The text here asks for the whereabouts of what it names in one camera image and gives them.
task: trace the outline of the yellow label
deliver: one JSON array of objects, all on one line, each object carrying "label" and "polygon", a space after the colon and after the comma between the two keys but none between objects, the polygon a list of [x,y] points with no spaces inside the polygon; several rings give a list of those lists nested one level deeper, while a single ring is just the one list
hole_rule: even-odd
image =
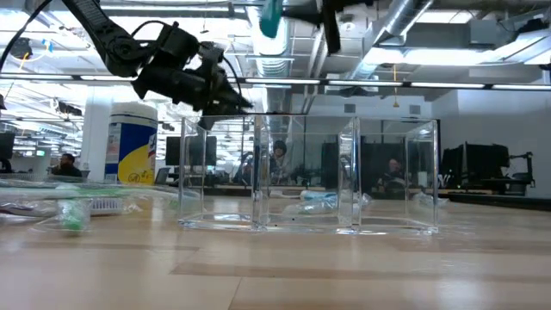
[{"label": "yellow label", "polygon": [[121,160],[119,180],[123,184],[154,184],[155,170],[149,159],[148,146],[142,146],[130,152]]}]

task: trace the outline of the clear acrylic box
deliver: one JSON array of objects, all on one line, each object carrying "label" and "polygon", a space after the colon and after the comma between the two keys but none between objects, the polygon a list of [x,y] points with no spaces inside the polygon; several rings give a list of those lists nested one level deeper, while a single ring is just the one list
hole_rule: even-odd
[{"label": "clear acrylic box", "polygon": [[249,115],[210,131],[197,121],[183,119],[184,227],[436,231],[435,121]]}]

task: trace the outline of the black cable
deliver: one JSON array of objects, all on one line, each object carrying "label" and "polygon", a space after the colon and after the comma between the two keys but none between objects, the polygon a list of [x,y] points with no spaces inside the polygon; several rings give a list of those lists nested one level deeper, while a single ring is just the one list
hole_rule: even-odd
[{"label": "black cable", "polygon": [[132,37],[134,37],[144,26],[146,25],[149,25],[149,24],[153,24],[153,23],[157,23],[157,24],[161,24],[163,26],[169,26],[169,24],[167,24],[166,22],[161,22],[161,21],[147,21],[147,22],[144,22],[142,23],[141,25],[139,25],[136,29],[134,29],[134,31],[132,32],[132,34],[130,34]]},{"label": "black cable", "polygon": [[232,63],[224,56],[224,61],[227,63],[227,65],[230,67],[230,70],[232,70],[233,76],[235,77],[235,83],[238,85],[239,89],[239,109],[241,109],[241,98],[243,98],[243,93],[241,92],[241,84],[239,83],[239,78],[237,72],[235,72],[235,69],[233,69]]},{"label": "black cable", "polygon": [[38,8],[36,8],[36,10],[33,12],[33,14],[31,14],[31,16],[28,17],[27,21],[25,22],[25,24],[23,25],[23,27],[21,27],[21,29],[17,30],[17,33],[15,33],[14,37],[11,38],[11,40],[9,41],[8,45],[6,46],[6,49],[3,50],[3,53],[2,53],[2,58],[0,59],[0,72],[2,72],[2,69],[3,69],[3,65],[5,64],[6,60],[8,59],[8,55],[9,55],[9,51],[11,50],[11,48],[14,46],[15,42],[21,37],[21,35],[25,32],[25,30],[27,29],[27,26],[29,23],[31,23],[34,18],[36,18],[36,16],[38,16],[38,14],[40,14],[40,12],[48,5],[50,4],[52,0],[45,0],[41,5],[38,6]]}]

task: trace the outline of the black chair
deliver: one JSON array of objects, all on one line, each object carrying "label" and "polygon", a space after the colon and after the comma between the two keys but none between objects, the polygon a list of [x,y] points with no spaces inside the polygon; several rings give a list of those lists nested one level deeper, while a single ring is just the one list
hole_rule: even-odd
[{"label": "black chair", "polygon": [[505,191],[506,195],[526,196],[526,187],[532,182],[532,176],[527,172],[515,173],[512,175],[514,180],[526,181],[526,183],[511,183]]},{"label": "black chair", "polygon": [[155,178],[155,185],[165,185],[166,179],[169,177],[169,171],[170,167],[159,169]]}]

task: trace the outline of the green object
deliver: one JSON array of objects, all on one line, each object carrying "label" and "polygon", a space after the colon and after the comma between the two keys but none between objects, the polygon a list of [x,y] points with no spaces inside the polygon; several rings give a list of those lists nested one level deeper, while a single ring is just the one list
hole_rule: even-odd
[{"label": "green object", "polygon": [[73,232],[82,232],[90,222],[90,211],[85,203],[78,201],[60,201],[59,221],[61,228]]},{"label": "green object", "polygon": [[274,39],[283,13],[283,0],[267,0],[260,17],[260,31]]}]

